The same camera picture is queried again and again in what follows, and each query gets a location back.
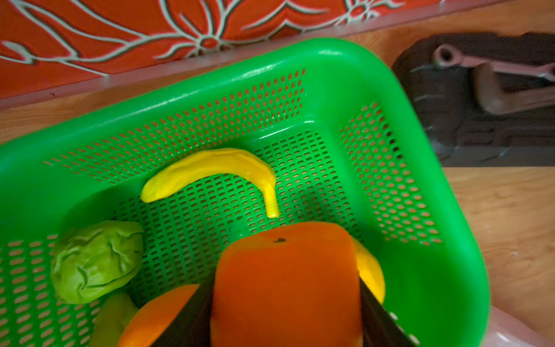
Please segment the white plastic bag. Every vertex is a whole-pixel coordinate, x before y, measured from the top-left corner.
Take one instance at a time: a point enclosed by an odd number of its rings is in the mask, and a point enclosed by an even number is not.
[[[555,344],[492,306],[482,347],[555,347]]]

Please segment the orange pumpkin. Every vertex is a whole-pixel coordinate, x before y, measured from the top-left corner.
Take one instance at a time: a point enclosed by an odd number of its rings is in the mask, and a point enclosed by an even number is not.
[[[212,347],[362,346],[347,231],[307,222],[233,243],[218,262],[210,328]]]
[[[152,345],[185,307],[198,287],[198,284],[179,286],[147,302],[123,331],[118,347]]]

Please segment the red floral wall panel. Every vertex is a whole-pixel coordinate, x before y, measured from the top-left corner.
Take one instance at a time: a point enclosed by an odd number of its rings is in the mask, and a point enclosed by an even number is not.
[[[440,0],[1,0],[0,98]]]

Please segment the green cabbage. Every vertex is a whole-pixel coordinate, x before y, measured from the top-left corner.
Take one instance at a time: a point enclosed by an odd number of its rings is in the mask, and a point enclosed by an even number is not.
[[[135,277],[143,265],[143,228],[107,220],[79,229],[54,246],[51,281],[68,304],[86,304]]]

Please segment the wooden floor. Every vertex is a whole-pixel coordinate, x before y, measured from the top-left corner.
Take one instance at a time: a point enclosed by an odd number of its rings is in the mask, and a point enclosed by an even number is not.
[[[510,1],[346,39],[391,65],[420,38],[464,31],[555,33],[555,1]],[[0,112],[0,143],[214,68]],[[482,249],[493,304],[555,341],[555,168],[444,171]]]

